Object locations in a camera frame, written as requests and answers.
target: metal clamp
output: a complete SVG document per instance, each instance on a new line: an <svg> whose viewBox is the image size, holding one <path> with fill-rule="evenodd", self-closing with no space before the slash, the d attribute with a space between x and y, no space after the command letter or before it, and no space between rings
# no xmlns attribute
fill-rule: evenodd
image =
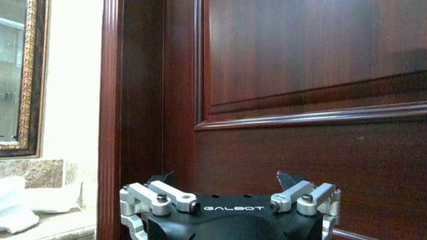
<svg viewBox="0 0 427 240"><path fill-rule="evenodd" d="M314 216L318 211L323 215L322 239L332 238L332 229L339 224L342 208L342 191L335 185L323 183L311 193L296 200L296 210L300 214Z"/></svg>
<svg viewBox="0 0 427 240"><path fill-rule="evenodd" d="M171 199L139 183L126 186L120 190L120 222L128 227L132 240L148 239L143 220L136 214L146 214L150 210L156 216L171 214Z"/></svg>
<svg viewBox="0 0 427 240"><path fill-rule="evenodd" d="M195 194L178 190L162 181L152 181L148 188L156 193L166 194L180 212L196 213L200 210L200 203Z"/></svg>
<svg viewBox="0 0 427 240"><path fill-rule="evenodd" d="M298 198L314 190L314 185L308 181L300 181L282 193L271 195L270 209L274 213L288 212L292 209L292 203Z"/></svg>

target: dark red wood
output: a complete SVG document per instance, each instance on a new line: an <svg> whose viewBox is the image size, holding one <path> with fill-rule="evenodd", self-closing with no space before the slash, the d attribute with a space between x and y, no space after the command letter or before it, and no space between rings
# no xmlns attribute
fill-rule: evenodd
<svg viewBox="0 0 427 240"><path fill-rule="evenodd" d="M427 100L427 72L404 74L370 81L359 81L300 92L291 92L210 107L210 121L271 114L295 114L340 108L359 108L371 104L399 104Z"/></svg>
<svg viewBox="0 0 427 240"><path fill-rule="evenodd" d="M104 2L98 239L131 239L119 190L163 172L163 1Z"/></svg>
<svg viewBox="0 0 427 240"><path fill-rule="evenodd" d="M426 1L206 0L204 6L212 105L427 70Z"/></svg>
<svg viewBox="0 0 427 240"><path fill-rule="evenodd" d="M427 100L427 41L418 27L427 26L425 2L202 5L195 45L203 61L195 63L203 69L195 70L203 72L196 108L204 121Z"/></svg>
<svg viewBox="0 0 427 240"><path fill-rule="evenodd" d="M367 124L427 119L427 101L342 110L202 122L195 130Z"/></svg>
<svg viewBox="0 0 427 240"><path fill-rule="evenodd" d="M120 239L123 2L104 0L100 68L99 240Z"/></svg>
<svg viewBox="0 0 427 240"><path fill-rule="evenodd" d="M423 239L426 136L426 121L200 131L192 191L271 194L282 170L342 189L340 229Z"/></svg>
<svg viewBox="0 0 427 240"><path fill-rule="evenodd" d="M164 6L164 169L190 191L195 159L195 1Z"/></svg>

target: ornate mirror frame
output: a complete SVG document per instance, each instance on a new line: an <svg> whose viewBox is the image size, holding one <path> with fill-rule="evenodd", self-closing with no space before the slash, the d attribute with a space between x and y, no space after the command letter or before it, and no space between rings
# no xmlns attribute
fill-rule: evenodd
<svg viewBox="0 0 427 240"><path fill-rule="evenodd" d="M0 158L39 157L48 0L27 0L18 139L0 141Z"/></svg>

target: screw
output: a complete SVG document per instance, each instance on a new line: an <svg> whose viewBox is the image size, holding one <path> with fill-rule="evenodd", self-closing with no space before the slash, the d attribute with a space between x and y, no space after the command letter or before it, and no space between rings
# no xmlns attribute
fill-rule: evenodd
<svg viewBox="0 0 427 240"><path fill-rule="evenodd" d="M168 201L168 196L164 193L158 194L158 202L166 203Z"/></svg>
<svg viewBox="0 0 427 240"><path fill-rule="evenodd" d="M303 194L300 197L307 203L311 203L314 201L314 196L308 193Z"/></svg>
<svg viewBox="0 0 427 240"><path fill-rule="evenodd" d="M195 214L200 210L200 203L198 201L192 201L190 204L190 212Z"/></svg>
<svg viewBox="0 0 427 240"><path fill-rule="evenodd" d="M270 210L271 210L274 213L276 213L276 212L279 212L279 209L280 209L279 204L278 204L276 202L272 202L272 203L270 204Z"/></svg>

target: door molding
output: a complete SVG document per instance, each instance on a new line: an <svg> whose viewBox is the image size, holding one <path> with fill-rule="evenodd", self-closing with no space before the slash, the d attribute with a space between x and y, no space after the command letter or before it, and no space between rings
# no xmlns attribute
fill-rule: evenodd
<svg viewBox="0 0 427 240"><path fill-rule="evenodd" d="M98 239L120 239L123 1L104 0L102 27Z"/></svg>

